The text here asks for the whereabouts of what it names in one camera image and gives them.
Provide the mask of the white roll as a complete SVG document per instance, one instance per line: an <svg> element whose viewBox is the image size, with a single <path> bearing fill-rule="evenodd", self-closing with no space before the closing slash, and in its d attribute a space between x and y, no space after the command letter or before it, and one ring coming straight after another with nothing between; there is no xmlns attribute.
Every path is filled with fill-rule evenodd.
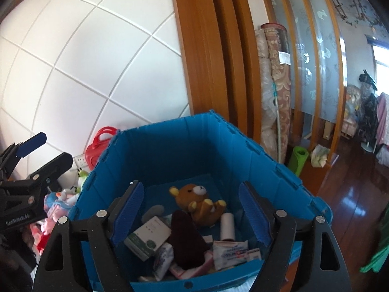
<svg viewBox="0 0 389 292"><path fill-rule="evenodd" d="M232 213L224 213L220 218L220 240L235 241L235 222Z"/></svg>

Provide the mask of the blue plastic storage crate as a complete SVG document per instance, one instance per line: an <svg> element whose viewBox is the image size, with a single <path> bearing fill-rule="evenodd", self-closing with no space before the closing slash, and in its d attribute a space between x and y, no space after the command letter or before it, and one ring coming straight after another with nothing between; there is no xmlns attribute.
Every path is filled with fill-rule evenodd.
<svg viewBox="0 0 389 292"><path fill-rule="evenodd" d="M249 192L285 210L297 226L290 253L299 263L295 291L328 291L330 276L344 266L325 201L212 111L118 133L88 176L70 219L108 208L135 180L145 188L143 207L161 204L167 213L177 209L170 187L204 186L212 199L226 201L238 238L252 247L264 246L266 228Z"/></svg>

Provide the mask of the white wall socket panel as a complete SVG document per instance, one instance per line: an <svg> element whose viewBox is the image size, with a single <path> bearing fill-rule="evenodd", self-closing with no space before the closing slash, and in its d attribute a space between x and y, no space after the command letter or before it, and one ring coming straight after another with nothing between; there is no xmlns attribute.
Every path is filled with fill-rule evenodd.
<svg viewBox="0 0 389 292"><path fill-rule="evenodd" d="M74 162L78 169L84 171L90 171L84 154L75 156Z"/></svg>

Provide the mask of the white tissue packet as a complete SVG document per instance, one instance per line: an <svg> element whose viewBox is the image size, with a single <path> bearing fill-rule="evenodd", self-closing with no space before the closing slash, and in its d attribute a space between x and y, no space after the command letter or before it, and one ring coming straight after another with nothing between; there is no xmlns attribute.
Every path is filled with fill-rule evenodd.
<svg viewBox="0 0 389 292"><path fill-rule="evenodd" d="M260 249L250 249L248 241L214 241L212 252L216 271L225 270L253 260L262 260Z"/></svg>

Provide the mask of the brown bear plush toy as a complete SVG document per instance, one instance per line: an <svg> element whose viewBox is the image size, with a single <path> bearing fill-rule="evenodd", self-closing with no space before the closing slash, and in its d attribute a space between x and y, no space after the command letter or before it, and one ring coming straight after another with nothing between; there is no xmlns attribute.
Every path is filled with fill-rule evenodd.
<svg viewBox="0 0 389 292"><path fill-rule="evenodd" d="M227 204L224 200L213 202L208 197L208 192L202 185L188 184L178 189L170 187L169 193L175 202L198 227L210 227L214 225L225 212Z"/></svg>

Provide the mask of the green frog plush toy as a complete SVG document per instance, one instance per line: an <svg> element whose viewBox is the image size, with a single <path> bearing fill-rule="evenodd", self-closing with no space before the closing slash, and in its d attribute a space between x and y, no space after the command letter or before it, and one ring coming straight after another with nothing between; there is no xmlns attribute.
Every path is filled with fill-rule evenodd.
<svg viewBox="0 0 389 292"><path fill-rule="evenodd" d="M85 183L86 179L88 178L89 173L88 171L85 171L83 169L77 170L77 184L71 187L72 192L75 194L82 192L83 184Z"/></svg>

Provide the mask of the green rolled mat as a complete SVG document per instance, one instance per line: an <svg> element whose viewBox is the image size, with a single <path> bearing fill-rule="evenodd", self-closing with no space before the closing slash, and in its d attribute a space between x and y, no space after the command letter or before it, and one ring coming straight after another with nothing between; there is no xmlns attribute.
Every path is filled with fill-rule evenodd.
<svg viewBox="0 0 389 292"><path fill-rule="evenodd" d="M287 165L288 169L292 171L297 177L300 176L308 156L309 151L307 149L301 146L295 146L292 150L292 155Z"/></svg>

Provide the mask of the rolled patterned carpet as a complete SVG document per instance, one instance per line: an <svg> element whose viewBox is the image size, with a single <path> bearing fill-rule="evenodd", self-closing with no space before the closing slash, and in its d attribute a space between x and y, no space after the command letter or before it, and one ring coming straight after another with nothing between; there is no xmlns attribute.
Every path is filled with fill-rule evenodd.
<svg viewBox="0 0 389 292"><path fill-rule="evenodd" d="M287 30L278 23L255 31L260 64L262 123L260 145L279 163L285 162L291 124L291 56Z"/></svg>

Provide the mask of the white green medicine box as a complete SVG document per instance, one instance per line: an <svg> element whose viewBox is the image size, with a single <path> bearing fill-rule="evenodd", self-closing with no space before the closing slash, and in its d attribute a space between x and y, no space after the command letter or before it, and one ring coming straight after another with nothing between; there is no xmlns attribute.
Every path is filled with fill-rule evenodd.
<svg viewBox="0 0 389 292"><path fill-rule="evenodd" d="M171 234L171 229L159 217L153 217L124 240L124 244L141 261L155 255Z"/></svg>

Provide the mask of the red plastic toy suitcase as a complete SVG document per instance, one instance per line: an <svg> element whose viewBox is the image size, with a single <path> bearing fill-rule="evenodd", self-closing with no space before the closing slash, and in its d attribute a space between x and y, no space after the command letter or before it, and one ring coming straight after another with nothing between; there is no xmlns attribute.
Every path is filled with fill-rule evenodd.
<svg viewBox="0 0 389 292"><path fill-rule="evenodd" d="M85 151L85 160L88 168L92 171L98 163L100 155L109 146L110 140L117 134L115 127L102 127L94 136L92 143L88 145Z"/></svg>

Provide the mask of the purple pig plush blue body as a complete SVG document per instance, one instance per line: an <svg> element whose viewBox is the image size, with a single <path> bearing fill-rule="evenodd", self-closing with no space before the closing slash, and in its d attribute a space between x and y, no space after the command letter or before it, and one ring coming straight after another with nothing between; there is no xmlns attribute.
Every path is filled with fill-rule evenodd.
<svg viewBox="0 0 389 292"><path fill-rule="evenodd" d="M68 216L71 208L78 200L79 192L64 189L61 192L51 192L44 198L45 218L30 226L34 238L34 251L43 254L47 241L60 217Z"/></svg>

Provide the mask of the maroon knitted cloth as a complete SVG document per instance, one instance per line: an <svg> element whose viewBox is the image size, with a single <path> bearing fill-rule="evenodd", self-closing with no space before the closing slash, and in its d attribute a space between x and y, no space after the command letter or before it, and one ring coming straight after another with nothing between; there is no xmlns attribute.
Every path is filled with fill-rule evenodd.
<svg viewBox="0 0 389 292"><path fill-rule="evenodd" d="M189 270L205 263L204 254L208 250L208 244L186 212L173 212L168 243L173 247L173 261L180 268Z"/></svg>

